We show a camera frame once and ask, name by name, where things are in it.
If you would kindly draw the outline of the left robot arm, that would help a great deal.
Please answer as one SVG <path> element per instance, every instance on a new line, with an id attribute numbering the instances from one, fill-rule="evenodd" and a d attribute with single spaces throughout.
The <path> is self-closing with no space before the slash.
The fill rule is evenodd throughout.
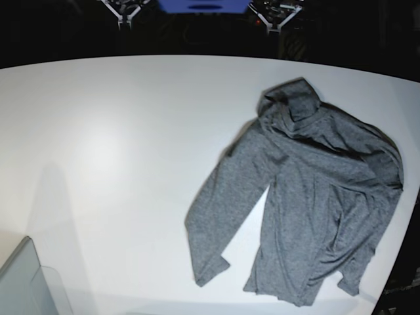
<path id="1" fill-rule="evenodd" d="M 248 9 L 257 17 L 257 24 L 264 25 L 266 34 L 280 34 L 282 28 L 304 10 L 304 1 L 250 1 Z"/>

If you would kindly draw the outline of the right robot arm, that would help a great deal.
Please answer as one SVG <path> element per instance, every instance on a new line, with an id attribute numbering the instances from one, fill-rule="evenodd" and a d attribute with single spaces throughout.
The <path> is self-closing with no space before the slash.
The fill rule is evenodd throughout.
<path id="1" fill-rule="evenodd" d="M 131 30 L 135 16 L 149 3 L 143 0 L 100 0 L 100 2 L 117 18 L 119 30 L 123 26 Z"/>

